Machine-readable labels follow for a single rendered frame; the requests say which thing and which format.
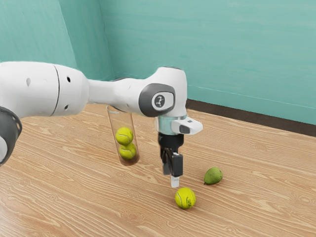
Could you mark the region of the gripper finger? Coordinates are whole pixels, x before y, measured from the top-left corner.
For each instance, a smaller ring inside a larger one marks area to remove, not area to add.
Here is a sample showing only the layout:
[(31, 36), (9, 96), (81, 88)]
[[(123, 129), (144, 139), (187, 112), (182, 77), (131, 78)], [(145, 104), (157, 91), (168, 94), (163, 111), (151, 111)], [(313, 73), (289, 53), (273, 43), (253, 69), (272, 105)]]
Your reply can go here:
[(170, 148), (164, 148), (162, 151), (162, 166), (163, 174), (171, 175), (172, 174), (172, 155), (173, 152)]
[(171, 158), (171, 186), (179, 187), (180, 177), (183, 175), (183, 156), (173, 153)]

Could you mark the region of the yellow tennis ball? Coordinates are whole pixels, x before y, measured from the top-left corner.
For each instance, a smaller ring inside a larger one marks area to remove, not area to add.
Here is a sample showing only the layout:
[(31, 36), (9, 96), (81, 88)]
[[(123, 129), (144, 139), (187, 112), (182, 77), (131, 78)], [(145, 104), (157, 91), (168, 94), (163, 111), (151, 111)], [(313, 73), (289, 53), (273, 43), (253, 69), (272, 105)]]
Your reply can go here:
[(183, 187), (175, 194), (175, 202), (181, 209), (189, 209), (196, 203), (196, 195), (192, 189)]
[(133, 143), (128, 145), (120, 145), (119, 147), (119, 155), (123, 159), (133, 159), (136, 155), (136, 147)]
[(116, 141), (121, 145), (128, 145), (133, 141), (133, 131), (128, 127), (121, 127), (115, 134)]

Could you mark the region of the green pear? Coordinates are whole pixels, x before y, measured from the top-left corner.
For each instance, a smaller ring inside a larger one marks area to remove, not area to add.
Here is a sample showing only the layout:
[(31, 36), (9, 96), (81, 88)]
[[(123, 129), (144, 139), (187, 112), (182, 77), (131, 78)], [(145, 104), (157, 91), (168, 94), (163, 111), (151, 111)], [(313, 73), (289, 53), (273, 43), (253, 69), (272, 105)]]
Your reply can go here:
[(204, 183), (206, 185), (214, 185), (219, 183), (223, 178), (223, 173), (220, 168), (212, 167), (207, 170), (204, 175)]

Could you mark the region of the clear tennis ball tube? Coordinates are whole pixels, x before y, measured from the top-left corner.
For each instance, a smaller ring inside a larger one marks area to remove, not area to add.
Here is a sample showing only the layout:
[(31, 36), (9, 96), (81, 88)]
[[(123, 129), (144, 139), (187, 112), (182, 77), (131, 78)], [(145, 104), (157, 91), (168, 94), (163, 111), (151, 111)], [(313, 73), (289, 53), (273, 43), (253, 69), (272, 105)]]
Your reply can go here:
[(139, 152), (132, 115), (109, 105), (107, 112), (121, 164), (126, 166), (136, 164), (139, 160)]

